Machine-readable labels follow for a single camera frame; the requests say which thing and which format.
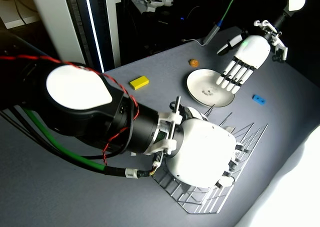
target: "red wire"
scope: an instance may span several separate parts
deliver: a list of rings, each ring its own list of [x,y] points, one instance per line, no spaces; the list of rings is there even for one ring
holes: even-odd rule
[[[17,59],[28,59],[28,60],[33,60],[33,61],[36,61],[36,60],[46,60],[46,61],[51,61],[51,62],[54,62],[54,63],[57,63],[57,64],[67,64],[67,65],[71,65],[71,66],[74,66],[76,68],[80,68],[80,69],[84,69],[84,70],[89,70],[89,71],[92,71],[94,73],[96,73],[97,75],[100,75],[101,73],[99,73],[98,71],[92,69],[92,68],[88,68],[88,67],[83,67],[83,66],[77,66],[71,62],[68,62],[68,61],[61,61],[59,59],[56,59],[56,58],[52,58],[50,56],[45,56],[45,55],[42,55],[42,56],[34,56],[34,55],[27,55],[27,54],[19,54],[17,56],[4,56],[4,55],[0,55],[0,60],[5,60],[5,61],[14,61],[14,60],[17,60]],[[129,98],[133,101],[134,103],[134,106],[136,108],[136,113],[135,113],[135,116],[133,117],[133,120],[135,121],[139,115],[139,105],[138,105],[138,102],[136,101],[135,97],[133,95],[130,95],[128,93],[128,91],[125,89],[125,87],[118,83],[113,77],[111,77],[110,75],[106,74],[106,73],[103,73],[102,74],[103,76],[107,77],[109,80],[111,80],[112,82],[116,83],[122,90],[124,93],[126,93]],[[111,143],[111,141],[113,141],[115,138],[117,138],[122,132],[126,131],[128,129],[128,127],[124,127],[122,129],[119,130],[119,132],[115,135],[113,135],[111,138],[108,139],[108,142],[106,143],[104,149],[102,150],[102,155],[103,155],[103,162],[105,165],[107,165],[107,155],[106,155],[106,151]]]

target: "wire rack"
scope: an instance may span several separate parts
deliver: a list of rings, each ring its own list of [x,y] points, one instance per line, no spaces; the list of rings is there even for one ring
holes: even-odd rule
[[[218,214],[231,191],[246,167],[250,157],[264,135],[268,124],[253,131],[254,123],[237,132],[232,132],[237,142],[242,143],[244,151],[236,154],[237,165],[231,176],[234,178],[230,187],[213,186],[200,188],[181,182],[170,174],[165,164],[153,175],[153,179],[188,213],[188,214]]]

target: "white robotic hand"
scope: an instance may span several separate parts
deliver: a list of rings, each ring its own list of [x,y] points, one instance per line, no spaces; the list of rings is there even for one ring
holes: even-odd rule
[[[242,38],[238,36],[233,38],[233,40],[235,40],[234,43],[242,40]],[[270,49],[271,47],[268,41],[262,36],[249,36],[242,42],[233,60],[217,79],[216,84],[227,91],[231,91],[233,94],[237,93],[254,70],[259,69],[265,62],[270,53]]]

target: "gray table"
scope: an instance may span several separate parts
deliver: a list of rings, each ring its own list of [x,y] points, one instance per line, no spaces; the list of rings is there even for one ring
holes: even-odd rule
[[[183,105],[205,112],[206,107],[188,94],[185,82],[195,69],[221,71],[234,51],[223,57],[216,51],[227,39],[239,33],[231,28],[220,32],[207,47],[195,42],[119,67],[109,72],[134,94],[136,99],[161,112],[181,95]],[[145,75],[150,83],[132,90],[128,82]],[[258,94],[266,99],[261,106],[252,100]],[[288,156],[306,134],[320,123],[317,113],[320,89],[287,64],[268,58],[236,94],[234,101],[216,108],[210,121],[220,123],[233,112],[226,125],[242,127],[269,123],[245,171],[219,214],[188,215],[151,178],[125,179],[95,174],[51,155],[24,137],[0,118],[0,226],[17,227],[232,227],[248,210]],[[56,138],[80,154],[100,151],[70,137]],[[149,156],[130,157],[128,153],[109,160],[118,167],[147,169]]]

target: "round plate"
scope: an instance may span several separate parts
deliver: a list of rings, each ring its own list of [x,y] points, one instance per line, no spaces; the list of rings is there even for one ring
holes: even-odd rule
[[[230,91],[226,91],[216,84],[220,73],[211,69],[198,69],[189,74],[186,85],[191,96],[200,104],[211,107],[224,107],[235,98]]]

